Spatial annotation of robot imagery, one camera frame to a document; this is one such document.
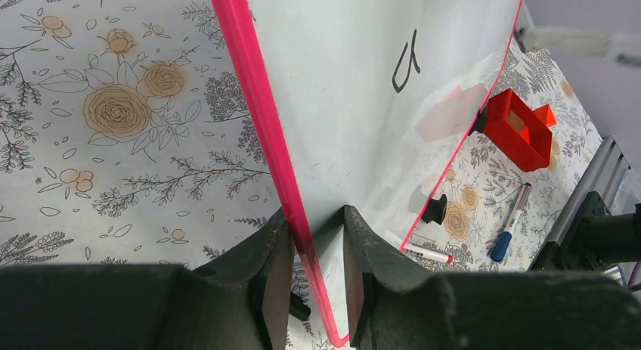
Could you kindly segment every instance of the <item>marker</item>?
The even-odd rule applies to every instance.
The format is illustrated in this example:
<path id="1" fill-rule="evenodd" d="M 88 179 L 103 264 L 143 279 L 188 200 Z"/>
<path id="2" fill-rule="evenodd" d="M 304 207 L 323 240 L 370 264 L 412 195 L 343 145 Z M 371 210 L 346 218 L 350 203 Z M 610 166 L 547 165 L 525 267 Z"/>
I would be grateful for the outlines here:
<path id="1" fill-rule="evenodd" d="M 417 246 L 412 243 L 405 243 L 403 252 L 418 256 L 421 258 L 431 259 L 432 261 L 437 261 L 440 263 L 451 263 L 454 261 L 454 257 L 450 256 L 446 252 L 441 252 L 440 250 L 427 249 L 424 246 Z"/>
<path id="2" fill-rule="evenodd" d="M 521 218 L 521 215 L 523 215 L 523 209 L 525 208 L 525 203 L 528 202 L 528 196 L 530 195 L 530 190 L 532 190 L 532 184 L 530 184 L 529 182 L 521 186 L 519 195 L 516 197 L 516 204 L 514 205 L 514 210 L 512 211 L 512 215 L 509 216 L 509 219 L 507 220 L 507 225 L 505 226 L 505 230 L 503 230 L 503 233 L 499 234 L 497 243 L 496 245 L 494 245 L 494 248 L 492 249 L 492 253 L 490 254 L 490 258 L 493 261 L 495 262 L 503 261 L 503 257 L 505 257 L 505 252 L 507 251 L 507 247 L 509 246 L 509 242 L 512 239 L 512 231 L 514 230 L 516 225 L 519 223 L 519 219 Z"/>

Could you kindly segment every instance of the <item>floral tablecloth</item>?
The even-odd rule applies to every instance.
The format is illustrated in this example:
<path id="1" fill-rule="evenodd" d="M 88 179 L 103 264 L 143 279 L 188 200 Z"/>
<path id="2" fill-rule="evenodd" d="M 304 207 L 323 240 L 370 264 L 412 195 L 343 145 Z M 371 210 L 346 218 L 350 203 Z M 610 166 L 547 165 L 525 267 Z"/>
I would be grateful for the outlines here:
<path id="1" fill-rule="evenodd" d="M 279 206 L 209 0 L 0 0 L 0 266 L 180 263 L 195 268 Z M 413 242 L 447 250 L 433 270 L 525 270 L 600 138 L 546 51 L 512 46 L 496 92 L 551 103 L 548 169 L 520 172 L 483 135 L 437 195 L 443 226 Z M 533 192 L 506 261 L 487 257 L 523 182 Z M 333 348 L 299 261 L 288 347 Z"/>

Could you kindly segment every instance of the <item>orange block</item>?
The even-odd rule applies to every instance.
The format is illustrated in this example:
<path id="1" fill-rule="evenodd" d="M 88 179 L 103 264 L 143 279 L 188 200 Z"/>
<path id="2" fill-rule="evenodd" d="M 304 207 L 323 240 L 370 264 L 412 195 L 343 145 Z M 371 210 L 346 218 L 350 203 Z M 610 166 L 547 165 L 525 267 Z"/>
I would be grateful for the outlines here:
<path id="1" fill-rule="evenodd" d="M 534 110 L 534 115 L 540 119 L 546 127 L 552 127 L 556 124 L 556 118 L 554 118 L 554 113 L 552 113 L 552 108 L 550 108 L 549 104 L 538 107 Z"/>

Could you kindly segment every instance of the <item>pink whiteboard frame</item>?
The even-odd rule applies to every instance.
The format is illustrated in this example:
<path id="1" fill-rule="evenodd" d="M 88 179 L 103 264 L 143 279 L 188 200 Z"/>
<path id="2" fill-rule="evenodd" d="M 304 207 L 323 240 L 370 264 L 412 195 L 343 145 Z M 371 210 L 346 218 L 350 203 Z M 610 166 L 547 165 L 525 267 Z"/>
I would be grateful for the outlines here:
<path id="1" fill-rule="evenodd" d="M 294 243 L 298 249 L 301 263 L 309 278 L 314 298 L 318 303 L 320 319 L 325 326 L 327 338 L 334 346 L 343 346 L 349 340 L 349 335 L 340 338 L 338 330 L 336 329 L 336 320 L 331 311 L 327 288 L 325 287 L 323 274 L 318 263 L 307 215 L 305 214 L 305 208 L 303 207 L 299 188 L 296 183 L 294 168 L 288 154 L 289 151 L 287 150 L 285 134 L 280 125 L 274 96 L 271 93 L 271 86 L 269 84 L 267 70 L 265 69 L 265 62 L 262 58 L 258 37 L 255 33 L 251 10 L 249 9 L 247 0 L 212 0 L 212 3 L 228 46 L 240 87 L 243 90 L 247 107 L 254 122 L 256 134 L 265 153 L 265 159 L 274 180 L 280 203 L 283 206 L 286 220 L 290 223 Z M 521 10 L 522 3 L 523 0 L 519 2 L 512 30 L 516 27 L 516 19 Z M 488 95 L 485 97 L 479 109 L 485 105 L 490 93 L 497 84 L 500 72 L 505 65 L 508 49 L 509 44 L 503 56 L 499 74 L 497 74 L 492 88 L 488 91 Z M 470 123 L 467 131 L 472 128 L 473 124 L 474 122 Z M 465 141 L 465 137 L 466 136 L 463 136 L 463 140 L 458 144 L 447 166 L 454 161 L 461 145 L 463 145 Z M 434 194 L 434 190 L 440 185 L 444 176 L 445 170 L 432 189 L 430 198 Z M 426 207 L 427 204 L 425 204 L 423 210 L 421 210 L 412 228 L 409 228 L 407 236 L 401 244 L 401 249 L 410 239 L 412 231 L 418 224 Z"/>

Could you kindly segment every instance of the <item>purple wall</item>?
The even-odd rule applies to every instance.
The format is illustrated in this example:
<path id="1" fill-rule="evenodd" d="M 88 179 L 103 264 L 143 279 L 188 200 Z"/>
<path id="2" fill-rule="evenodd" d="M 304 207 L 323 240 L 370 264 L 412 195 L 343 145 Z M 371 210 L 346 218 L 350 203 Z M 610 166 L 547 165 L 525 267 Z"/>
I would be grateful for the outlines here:
<path id="1" fill-rule="evenodd" d="M 641 36 L 641 0 L 525 0 L 536 26 Z M 641 172 L 641 70 L 564 54 L 552 56 L 601 136 L 612 135 Z"/>

